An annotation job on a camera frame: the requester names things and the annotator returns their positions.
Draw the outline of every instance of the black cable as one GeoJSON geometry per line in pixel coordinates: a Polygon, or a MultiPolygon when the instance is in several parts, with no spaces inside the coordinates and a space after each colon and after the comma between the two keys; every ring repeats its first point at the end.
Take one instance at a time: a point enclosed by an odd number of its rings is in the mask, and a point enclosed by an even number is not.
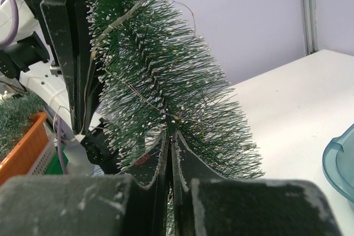
{"type": "Polygon", "coordinates": [[[23,89],[23,88],[20,89],[19,87],[16,87],[15,85],[10,84],[10,83],[8,83],[8,82],[5,82],[5,81],[0,80],[0,83],[3,83],[3,84],[5,84],[5,85],[9,86],[10,88],[12,88],[13,90],[15,90],[15,91],[17,91],[17,92],[21,92],[21,93],[26,92],[25,89],[23,89]]]}

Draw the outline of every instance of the red mark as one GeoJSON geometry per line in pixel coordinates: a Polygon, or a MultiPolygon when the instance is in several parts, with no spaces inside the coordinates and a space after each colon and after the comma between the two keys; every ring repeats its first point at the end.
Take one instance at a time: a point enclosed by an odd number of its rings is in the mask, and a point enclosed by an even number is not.
{"type": "Polygon", "coordinates": [[[150,154],[145,154],[144,156],[142,156],[141,158],[139,158],[136,162],[134,162],[134,166],[139,166],[141,164],[144,164],[145,162],[148,161],[148,159],[150,159],[150,154]]]}

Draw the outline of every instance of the white basket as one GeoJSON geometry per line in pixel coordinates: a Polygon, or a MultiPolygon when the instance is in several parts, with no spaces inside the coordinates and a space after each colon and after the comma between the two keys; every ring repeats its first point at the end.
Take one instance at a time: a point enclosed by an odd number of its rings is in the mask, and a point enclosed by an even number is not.
{"type": "Polygon", "coordinates": [[[38,158],[34,162],[31,169],[28,171],[27,175],[42,175],[47,171],[50,163],[53,161],[56,155],[56,149],[54,145],[55,134],[50,134],[49,141],[42,152],[39,154],[38,158]]]}

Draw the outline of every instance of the artificial christmas tree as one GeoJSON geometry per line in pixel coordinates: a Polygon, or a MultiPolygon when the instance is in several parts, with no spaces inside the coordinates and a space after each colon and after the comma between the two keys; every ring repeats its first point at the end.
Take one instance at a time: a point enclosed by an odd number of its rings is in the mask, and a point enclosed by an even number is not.
{"type": "Polygon", "coordinates": [[[105,83],[103,112],[117,167],[131,166],[164,128],[226,178],[256,178],[260,155],[232,89],[203,37],[170,0],[88,0],[92,64],[105,83]]]}

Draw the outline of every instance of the blue plastic container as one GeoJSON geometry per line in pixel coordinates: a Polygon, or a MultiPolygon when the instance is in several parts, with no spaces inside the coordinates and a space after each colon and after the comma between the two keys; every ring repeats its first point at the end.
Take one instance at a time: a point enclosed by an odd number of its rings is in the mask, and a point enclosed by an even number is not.
{"type": "Polygon", "coordinates": [[[329,142],[322,165],[328,182],[354,203],[354,125],[329,142]]]}

